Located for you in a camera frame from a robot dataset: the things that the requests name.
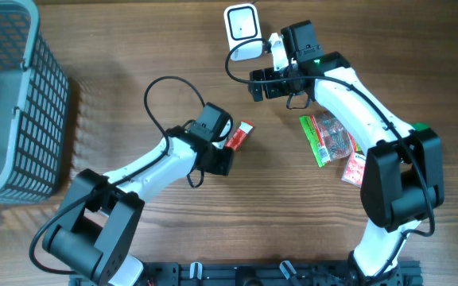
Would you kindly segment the red snack bar wrapper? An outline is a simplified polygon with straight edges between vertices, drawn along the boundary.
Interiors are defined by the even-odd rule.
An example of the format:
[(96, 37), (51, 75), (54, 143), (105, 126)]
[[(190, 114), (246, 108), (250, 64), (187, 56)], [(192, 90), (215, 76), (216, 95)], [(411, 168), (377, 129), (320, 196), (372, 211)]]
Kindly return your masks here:
[(249, 136), (253, 128), (254, 125), (252, 123), (241, 121), (239, 128), (227, 140), (225, 146), (233, 149), (235, 152), (238, 151), (242, 147), (244, 141)]

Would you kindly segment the green candy bag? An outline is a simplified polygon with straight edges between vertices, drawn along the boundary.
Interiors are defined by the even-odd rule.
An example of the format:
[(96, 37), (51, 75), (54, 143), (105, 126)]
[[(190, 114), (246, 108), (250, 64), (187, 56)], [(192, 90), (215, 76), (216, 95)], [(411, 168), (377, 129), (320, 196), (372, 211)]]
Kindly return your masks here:
[(320, 168), (362, 150), (353, 136), (329, 111), (301, 116), (300, 124)]

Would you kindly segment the red tissue pack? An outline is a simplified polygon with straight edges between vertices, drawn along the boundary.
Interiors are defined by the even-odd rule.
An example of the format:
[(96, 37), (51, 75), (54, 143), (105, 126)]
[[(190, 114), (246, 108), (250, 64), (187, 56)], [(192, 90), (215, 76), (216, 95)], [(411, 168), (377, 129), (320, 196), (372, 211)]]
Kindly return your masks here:
[(352, 153), (347, 160), (341, 180), (357, 187), (361, 187), (366, 157), (359, 153)]

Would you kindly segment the green lid jar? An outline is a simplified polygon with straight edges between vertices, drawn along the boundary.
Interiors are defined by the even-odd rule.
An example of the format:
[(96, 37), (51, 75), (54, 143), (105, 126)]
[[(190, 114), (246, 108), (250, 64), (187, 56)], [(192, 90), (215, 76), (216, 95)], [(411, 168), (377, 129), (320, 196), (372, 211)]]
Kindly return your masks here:
[(425, 123), (420, 123), (420, 122), (412, 124), (412, 127), (415, 131), (422, 131), (422, 130), (429, 128), (428, 125), (426, 125)]

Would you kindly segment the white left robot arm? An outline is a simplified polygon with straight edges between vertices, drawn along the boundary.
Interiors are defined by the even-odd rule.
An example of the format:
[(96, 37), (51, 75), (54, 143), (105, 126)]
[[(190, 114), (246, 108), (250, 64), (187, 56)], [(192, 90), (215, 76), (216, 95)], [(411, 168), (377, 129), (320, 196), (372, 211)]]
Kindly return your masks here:
[(145, 264), (129, 250), (145, 204), (194, 170), (227, 175), (233, 125), (208, 102), (189, 126), (167, 129), (159, 145), (127, 166), (103, 175), (83, 170), (45, 225), (43, 250), (69, 267), (73, 285), (144, 284)]

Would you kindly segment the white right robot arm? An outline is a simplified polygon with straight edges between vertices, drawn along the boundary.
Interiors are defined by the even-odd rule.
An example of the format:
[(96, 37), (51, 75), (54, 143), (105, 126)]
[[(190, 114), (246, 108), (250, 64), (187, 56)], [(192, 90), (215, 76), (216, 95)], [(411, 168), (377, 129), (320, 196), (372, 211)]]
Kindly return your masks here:
[(339, 52), (325, 53), (311, 21), (302, 21), (263, 41), (271, 68), (250, 73), (256, 102), (306, 93), (331, 112), (366, 157), (360, 198), (368, 223), (350, 259), (361, 284), (381, 282), (397, 267), (406, 239), (435, 230), (433, 211), (444, 202), (442, 148), (428, 126), (393, 115), (364, 87)]

